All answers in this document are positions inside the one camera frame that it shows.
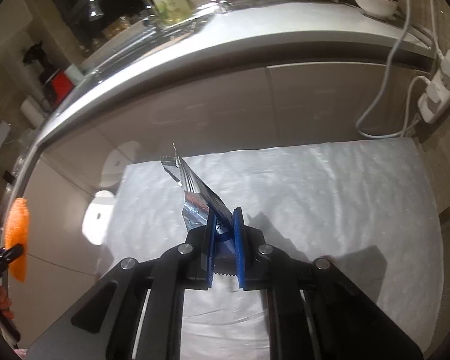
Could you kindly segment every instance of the white bowl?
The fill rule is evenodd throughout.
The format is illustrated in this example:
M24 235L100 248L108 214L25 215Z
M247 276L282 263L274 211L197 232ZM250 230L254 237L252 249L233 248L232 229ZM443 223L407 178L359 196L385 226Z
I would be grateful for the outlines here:
M385 19L394 15L398 2L394 0L355 0L368 14Z

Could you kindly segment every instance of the orange object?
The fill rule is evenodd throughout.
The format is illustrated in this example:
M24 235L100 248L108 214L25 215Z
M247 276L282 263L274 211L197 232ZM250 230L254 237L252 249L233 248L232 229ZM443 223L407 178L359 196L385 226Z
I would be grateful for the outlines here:
M22 283L25 281L27 274L27 243L28 243L28 226L30 216L27 208L27 200L24 198L16 198L8 213L5 223L4 238L5 249L10 249L16 244L22 244L24 251L22 256L18 257L8 267L8 271L14 278Z

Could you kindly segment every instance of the wall outlet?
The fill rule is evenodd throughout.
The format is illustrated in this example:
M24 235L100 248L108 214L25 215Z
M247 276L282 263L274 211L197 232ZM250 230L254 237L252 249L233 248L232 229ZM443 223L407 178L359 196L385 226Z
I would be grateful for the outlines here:
M426 123L435 123L450 106L450 50L425 93L418 100L418 109Z
M10 124L8 124L6 121L3 120L0 122L0 149L3 145L3 142L5 142L5 139L7 139L10 129Z

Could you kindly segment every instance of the white cabinet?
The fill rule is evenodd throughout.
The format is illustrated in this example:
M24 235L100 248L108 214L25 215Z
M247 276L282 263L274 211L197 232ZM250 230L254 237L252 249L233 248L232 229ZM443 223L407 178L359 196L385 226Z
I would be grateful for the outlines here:
M46 154L56 162L56 167L70 171L74 182L83 183L87 190L98 191L103 165L113 149L94 125L87 124L47 148Z
M100 247L82 234L93 196L39 160L25 189L30 212L28 253L46 262L94 275Z
M99 131L115 146L140 145L135 162L278 144L265 68L181 85L100 118Z
M269 67L280 145L364 139L355 121L377 95L384 69L381 64L352 62ZM391 69L387 91L363 130L378 135L401 128L408 84L415 75L411 69Z

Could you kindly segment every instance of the white power cord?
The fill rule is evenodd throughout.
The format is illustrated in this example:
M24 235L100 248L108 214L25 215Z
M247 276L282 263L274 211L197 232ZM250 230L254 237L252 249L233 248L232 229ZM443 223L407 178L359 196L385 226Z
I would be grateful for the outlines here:
M410 124L410 126L407 126L408 123L408 116L410 115L410 99L412 97L412 90L415 84L418 81L424 81L427 85L430 85L430 80L425 76L416 76L413 78L413 80L410 81L410 85L408 85L408 90L406 93L406 102L405 102L405 117L403 118L403 127L402 131L400 132L400 137L403 138L405 136L405 133L415 127L415 125L420 121L420 118L415 118L415 120Z
M432 16L432 33L433 33L433 41L435 42L435 49L437 50L437 55L440 58L440 61L443 61L444 56L438 44L437 23L435 22L435 4L433 0L430 0L430 13Z
M368 108L365 110L365 112L358 118L358 120L355 123L356 130L364 137L371 138L371 139L383 139L383 138L395 138L403 136L408 130L413 128L414 125L418 123L416 121L411 126L407 127L408 122L408 114L409 114L409 105L410 105L410 95L411 95L411 88L418 80L412 80L410 83L410 87L408 88L408 94L407 94L407 100L406 100L406 111L405 111L405 119L403 123L403 128L401 131L393 133L393 134L387 134L387 135L370 135L365 132L363 132L360 129L361 124L363 121L367 118L367 116L370 114L370 112L377 106L381 98L383 97L383 94L385 93L385 90L387 89L388 80L390 77L390 69L392 66L392 61L394 59L395 53L397 52L398 48L402 44L402 41L404 40L408 29L410 28L410 22L411 22L411 4L410 0L406 0L406 18L405 18L405 25L403 26L402 34L400 38L395 42L394 46L391 48L390 53L387 57L387 62L385 64L385 74L383 75L382 85L380 86L380 90L375 97L375 99L371 102L371 104L368 106Z

